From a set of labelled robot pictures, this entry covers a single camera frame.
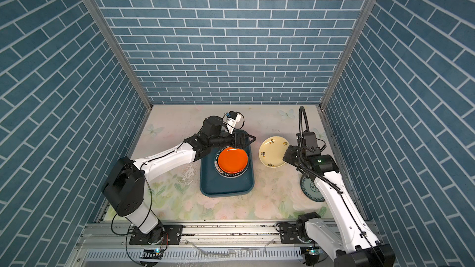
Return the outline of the cream yellow floral plate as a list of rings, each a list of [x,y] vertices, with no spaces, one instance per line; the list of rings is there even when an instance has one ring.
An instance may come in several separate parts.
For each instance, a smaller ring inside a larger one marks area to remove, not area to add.
[[[259,159],[266,167],[279,168],[286,164],[283,157],[288,147],[287,139],[280,136],[270,137],[261,144]]]

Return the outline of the orange plastic plate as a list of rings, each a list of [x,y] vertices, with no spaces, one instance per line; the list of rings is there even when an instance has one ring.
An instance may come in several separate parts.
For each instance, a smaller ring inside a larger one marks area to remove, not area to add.
[[[228,147],[220,152],[217,163],[224,173],[237,174],[247,167],[248,160],[244,150]]]

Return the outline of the blue white floral plate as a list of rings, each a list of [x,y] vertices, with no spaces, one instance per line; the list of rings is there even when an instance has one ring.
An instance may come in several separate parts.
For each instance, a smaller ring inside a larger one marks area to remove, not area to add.
[[[324,196],[310,178],[302,176],[300,179],[300,187],[303,191],[303,194],[310,200],[315,202],[325,201]]]

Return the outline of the green-rimmed white plate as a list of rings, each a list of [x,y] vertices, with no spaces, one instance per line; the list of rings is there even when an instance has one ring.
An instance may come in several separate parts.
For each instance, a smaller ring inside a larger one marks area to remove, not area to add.
[[[238,157],[220,157],[217,156],[214,161],[215,170],[225,178],[237,178],[244,174],[249,165],[249,158]]]

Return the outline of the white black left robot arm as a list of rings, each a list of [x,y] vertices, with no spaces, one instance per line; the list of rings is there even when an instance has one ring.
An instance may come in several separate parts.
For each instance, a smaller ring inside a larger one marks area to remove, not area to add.
[[[135,230],[145,235],[148,244],[157,244],[165,238],[165,228],[152,211],[152,202],[146,202],[145,191],[151,192],[150,183],[158,176],[179,166],[196,162],[214,148],[231,147],[244,150],[256,137],[235,127],[243,121],[240,112],[230,111],[223,117],[210,116],[200,130],[185,138],[177,146],[145,158],[117,160],[105,180],[102,194],[120,217],[126,218]]]

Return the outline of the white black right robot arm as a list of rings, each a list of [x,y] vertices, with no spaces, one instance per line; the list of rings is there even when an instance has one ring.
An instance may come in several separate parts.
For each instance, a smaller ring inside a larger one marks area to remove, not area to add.
[[[372,232],[346,190],[340,170],[330,155],[318,155],[314,149],[289,146],[283,157],[313,181],[333,215],[339,234],[324,225],[316,213],[299,215],[298,237],[315,242],[336,267],[392,267],[395,252]]]

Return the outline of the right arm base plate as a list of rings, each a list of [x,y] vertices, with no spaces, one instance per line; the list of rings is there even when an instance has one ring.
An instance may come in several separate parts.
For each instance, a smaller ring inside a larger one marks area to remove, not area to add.
[[[275,230],[280,236],[282,244],[307,244],[308,238],[304,235],[303,228],[289,222],[275,224]]]

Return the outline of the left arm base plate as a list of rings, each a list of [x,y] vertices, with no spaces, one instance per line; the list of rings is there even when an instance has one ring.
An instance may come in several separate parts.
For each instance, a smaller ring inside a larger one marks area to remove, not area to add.
[[[159,224],[148,234],[144,234],[135,226],[129,231],[131,245],[178,245],[181,241],[183,225]]]

